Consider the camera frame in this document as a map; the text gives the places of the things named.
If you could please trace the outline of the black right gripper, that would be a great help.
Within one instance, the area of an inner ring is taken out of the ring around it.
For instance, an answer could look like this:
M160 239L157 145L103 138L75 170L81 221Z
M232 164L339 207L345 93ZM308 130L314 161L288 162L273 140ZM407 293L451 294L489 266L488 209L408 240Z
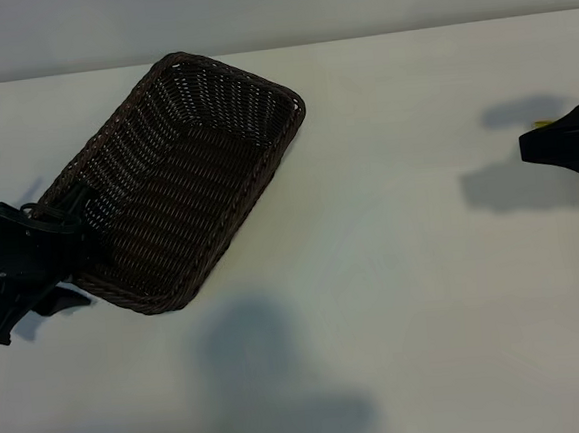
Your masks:
M519 137L526 163L558 166L579 174L579 105L561 119Z

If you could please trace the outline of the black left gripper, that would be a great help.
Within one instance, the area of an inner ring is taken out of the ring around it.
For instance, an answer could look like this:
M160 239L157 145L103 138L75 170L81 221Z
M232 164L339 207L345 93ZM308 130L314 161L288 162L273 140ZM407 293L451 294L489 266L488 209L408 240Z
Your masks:
M29 312L51 317L92 301L60 286L76 269L111 268L111 252L87 235L84 207L90 187L75 187L57 206L28 203L16 209L0 202L0 345Z

